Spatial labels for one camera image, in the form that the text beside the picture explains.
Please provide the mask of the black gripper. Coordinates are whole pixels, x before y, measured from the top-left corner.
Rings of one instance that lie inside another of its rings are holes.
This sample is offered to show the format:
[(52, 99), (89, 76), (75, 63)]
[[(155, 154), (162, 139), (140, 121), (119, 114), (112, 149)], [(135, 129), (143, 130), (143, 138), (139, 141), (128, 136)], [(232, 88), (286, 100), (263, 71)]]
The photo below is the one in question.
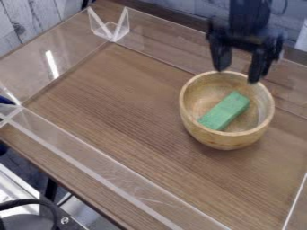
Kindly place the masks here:
[(231, 48), (252, 54), (248, 83), (256, 84), (267, 75), (274, 61), (279, 61), (286, 33), (268, 24), (271, 15), (283, 15), (288, 0), (278, 11), (274, 0), (230, 0), (227, 19), (212, 16), (208, 20), (207, 40), (215, 69), (222, 72), (231, 65)]

